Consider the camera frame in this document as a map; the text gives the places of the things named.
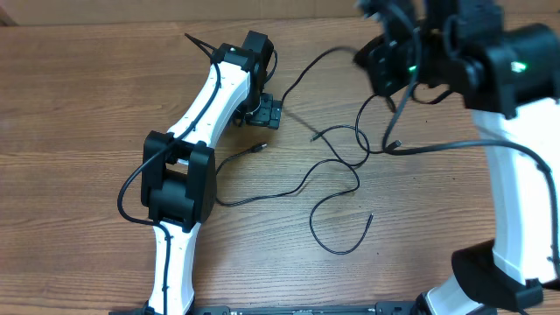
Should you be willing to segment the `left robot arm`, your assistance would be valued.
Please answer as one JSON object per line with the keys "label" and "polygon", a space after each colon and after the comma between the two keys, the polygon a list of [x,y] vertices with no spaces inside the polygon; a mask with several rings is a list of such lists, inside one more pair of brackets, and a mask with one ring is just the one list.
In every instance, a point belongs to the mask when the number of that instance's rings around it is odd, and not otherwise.
{"label": "left robot arm", "polygon": [[196,239],[217,194],[216,144],[230,123],[276,130],[281,120],[281,102],[263,91],[277,60],[267,35],[249,31],[240,46],[191,41],[209,58],[206,82],[178,122],[145,138],[143,162],[116,200],[126,221],[156,237],[153,289],[137,314],[193,313]]}

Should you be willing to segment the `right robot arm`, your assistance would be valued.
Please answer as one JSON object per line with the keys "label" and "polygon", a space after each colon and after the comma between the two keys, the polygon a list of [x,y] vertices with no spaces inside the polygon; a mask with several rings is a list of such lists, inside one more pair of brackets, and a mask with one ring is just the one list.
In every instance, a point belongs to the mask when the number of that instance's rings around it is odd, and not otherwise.
{"label": "right robot arm", "polygon": [[420,85],[463,97],[486,152],[495,236],[456,251],[452,273],[413,314],[525,313],[559,286],[559,39],[545,24],[509,31],[493,1],[360,1],[384,32],[355,55],[376,95]]}

